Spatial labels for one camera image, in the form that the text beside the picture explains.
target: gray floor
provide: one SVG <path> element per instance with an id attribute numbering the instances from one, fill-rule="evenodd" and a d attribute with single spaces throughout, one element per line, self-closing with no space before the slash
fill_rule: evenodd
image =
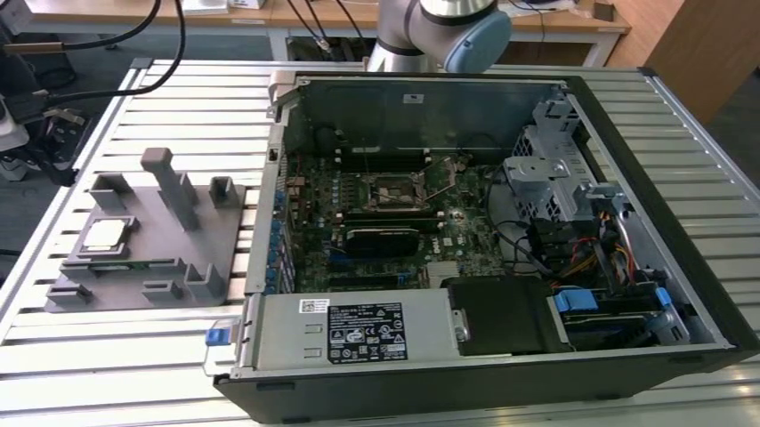
<path id="1" fill-rule="evenodd" d="M 78 80 L 66 91 L 116 88 L 134 57 L 171 58 L 176 49 L 172 36 L 138 36 L 114 51 L 96 49 L 69 54 Z M 263 37 L 189 36 L 185 58 L 189 60 L 269 60 L 268 41 Z M 760 185 L 760 76 L 753 74 L 707 125 L 734 162 Z M 97 113 L 108 100 L 84 101 L 74 107 Z M 56 193 L 44 176 L 32 173 L 22 182 L 0 179 L 0 247 L 22 249 L 49 200 Z M 0 282 L 13 266 L 13 259 L 0 256 Z"/>

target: desk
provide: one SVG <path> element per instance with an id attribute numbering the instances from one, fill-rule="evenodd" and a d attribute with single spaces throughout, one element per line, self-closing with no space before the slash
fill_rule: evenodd
<path id="1" fill-rule="evenodd" d="M 26 0 L 26 17 L 18 27 L 26 32 L 117 34 L 146 15 L 152 0 Z M 315 23 L 303 1 L 293 1 L 309 26 Z M 343 11 L 332 0 L 313 2 L 315 12 L 328 36 L 356 36 Z M 345 4 L 364 36 L 376 36 L 378 6 Z M 287 60 L 287 38 L 308 36 L 285 0 L 268 0 L 260 10 L 229 9 L 229 14 L 187 16 L 188 34 L 224 36 L 268 36 L 273 60 Z M 617 38 L 630 27 L 621 18 L 614 22 L 586 19 L 569 12 L 543 13 L 546 43 L 579 43 L 593 46 L 585 66 L 605 65 Z M 516 42 L 541 41 L 538 15 L 512 19 Z M 156 21 L 145 32 L 175 34 L 173 2 L 164 0 Z"/>
<path id="2" fill-rule="evenodd" d="M 165 72 L 168 60 L 129 69 L 121 89 Z M 269 107 L 268 76 L 276 69 L 359 71 L 359 64 L 183 61 L 168 91 L 113 98 L 81 152 L 80 183 L 60 189 L 16 267 L 0 288 L 0 425 L 164 425 L 261 427 L 211 386 L 203 369 L 229 368 L 231 349 L 215 347 L 204 367 L 203 336 L 213 321 L 235 318 L 244 299 L 251 228 L 261 183 Z M 494 73 L 583 77 L 754 331 L 760 331 L 760 200 L 717 144 L 691 123 L 655 79 L 633 69 L 494 67 Z M 189 116 L 205 111 L 201 122 Z M 231 123 L 229 112 L 245 113 Z M 149 124 L 141 119 L 150 115 Z M 228 175 L 248 188 L 228 304 L 200 309 L 48 314 L 49 283 L 84 226 L 93 201 L 84 190 L 94 172 L 121 172 L 150 185 L 140 154 L 156 143 L 193 182 Z M 595 145 L 589 149 L 602 158 Z M 613 176 L 606 164 L 599 165 Z M 756 426 L 760 358 L 707 374 L 682 376 L 630 399 L 491 410 L 404 415 L 320 423 L 341 427 L 607 427 L 610 425 Z"/>

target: circuit board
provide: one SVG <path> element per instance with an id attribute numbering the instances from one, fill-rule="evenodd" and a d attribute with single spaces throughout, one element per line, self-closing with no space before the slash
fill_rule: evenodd
<path id="1" fill-rule="evenodd" d="M 462 277 L 503 274 L 498 238 L 480 206 L 483 174 L 492 166 L 467 167 L 455 155 L 434 155 L 418 173 L 347 173 L 331 160 L 291 157 L 288 165 L 297 293 L 426 288 L 424 267 L 436 262 L 455 262 Z M 410 211 L 422 214 L 394 214 Z M 371 226 L 360 219 L 343 221 L 351 213 L 371 215 Z M 347 231 L 367 227 L 416 228 L 414 254 L 347 256 Z"/>

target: blue plastic clip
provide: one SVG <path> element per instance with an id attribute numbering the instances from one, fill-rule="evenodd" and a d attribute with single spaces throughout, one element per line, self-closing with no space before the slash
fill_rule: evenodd
<path id="1" fill-rule="evenodd" d="M 219 345 L 229 345 L 231 328 L 221 327 L 205 331 L 205 345 L 216 347 Z"/>
<path id="2" fill-rule="evenodd" d="M 659 304 L 662 304 L 662 307 L 667 307 L 673 303 L 673 300 L 670 300 L 669 298 L 667 289 L 665 289 L 663 287 L 658 287 L 655 289 L 654 295 L 657 296 L 657 299 L 659 300 Z"/>
<path id="3" fill-rule="evenodd" d="M 595 298 L 587 289 L 566 289 L 554 295 L 559 313 L 565 311 L 598 310 Z"/>

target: white sticker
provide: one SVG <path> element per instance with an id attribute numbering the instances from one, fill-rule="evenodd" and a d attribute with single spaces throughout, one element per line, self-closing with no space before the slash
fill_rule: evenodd
<path id="1" fill-rule="evenodd" d="M 232 20 L 232 24 L 245 24 L 245 25 L 263 25 L 264 20 Z"/>
<path id="2" fill-rule="evenodd" d="M 424 102 L 424 95 L 420 93 L 404 93 L 403 103 L 404 104 L 422 104 Z"/>
<path id="3" fill-rule="evenodd" d="M 304 313 L 327 313 L 329 300 L 300 300 L 297 304 L 297 312 Z"/>

